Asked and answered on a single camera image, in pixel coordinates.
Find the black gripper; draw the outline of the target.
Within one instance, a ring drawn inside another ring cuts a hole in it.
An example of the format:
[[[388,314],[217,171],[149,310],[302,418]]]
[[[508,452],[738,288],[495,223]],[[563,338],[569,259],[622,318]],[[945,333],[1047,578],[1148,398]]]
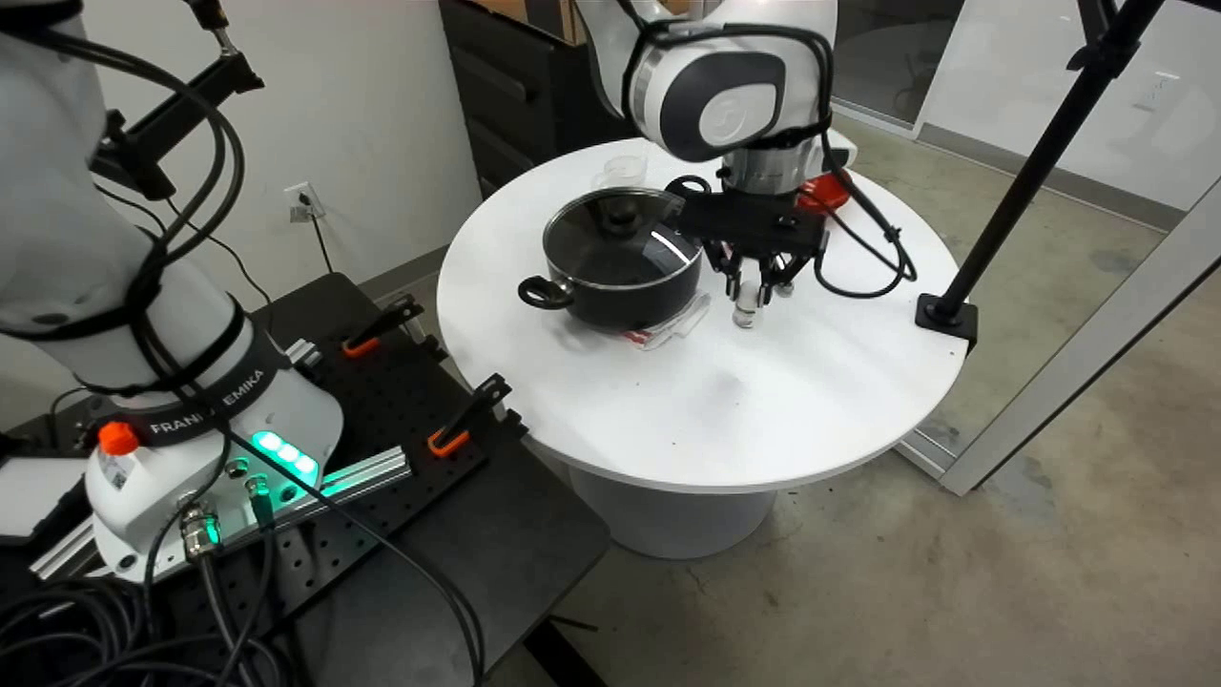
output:
[[[694,230],[709,263],[724,274],[738,274],[734,324],[753,326],[759,306],[759,287],[769,282],[772,297],[789,297],[794,279],[812,263],[827,230],[823,216],[803,208],[794,195],[704,195],[694,200]]]

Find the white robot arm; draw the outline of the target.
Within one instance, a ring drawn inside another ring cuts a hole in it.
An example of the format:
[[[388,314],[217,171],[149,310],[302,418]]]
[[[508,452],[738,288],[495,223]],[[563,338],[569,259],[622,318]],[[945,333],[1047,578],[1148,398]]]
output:
[[[831,82],[839,0],[714,0],[706,16],[662,0],[575,0],[612,115],[675,161],[719,161],[694,234],[724,274],[734,321],[753,326],[812,259],[794,195],[839,171]]]

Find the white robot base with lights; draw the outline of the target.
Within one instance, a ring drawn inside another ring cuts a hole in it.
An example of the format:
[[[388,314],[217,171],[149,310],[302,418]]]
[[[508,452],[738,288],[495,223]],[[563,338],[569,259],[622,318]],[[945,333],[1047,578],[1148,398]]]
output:
[[[105,563],[154,583],[401,480],[409,449],[343,452],[340,398],[191,263],[245,181],[217,100],[93,40],[82,0],[6,0],[0,35],[6,333],[110,403],[86,459]],[[161,82],[213,133],[213,167],[165,234],[96,192],[107,67]]]

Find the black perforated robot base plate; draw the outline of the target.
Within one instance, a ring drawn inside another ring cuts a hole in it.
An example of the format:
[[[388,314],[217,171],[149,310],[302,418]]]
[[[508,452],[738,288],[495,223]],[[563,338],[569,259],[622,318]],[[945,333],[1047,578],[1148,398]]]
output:
[[[154,583],[93,575],[60,530],[37,547],[49,575],[8,547],[0,687],[485,687],[517,647],[558,687],[607,687],[551,622],[607,552],[603,519],[528,452],[503,403],[453,459],[432,459],[425,438],[474,387],[432,335],[343,357],[379,310],[325,274],[257,321],[320,352],[311,376],[354,415],[340,449],[396,443],[409,473]]]

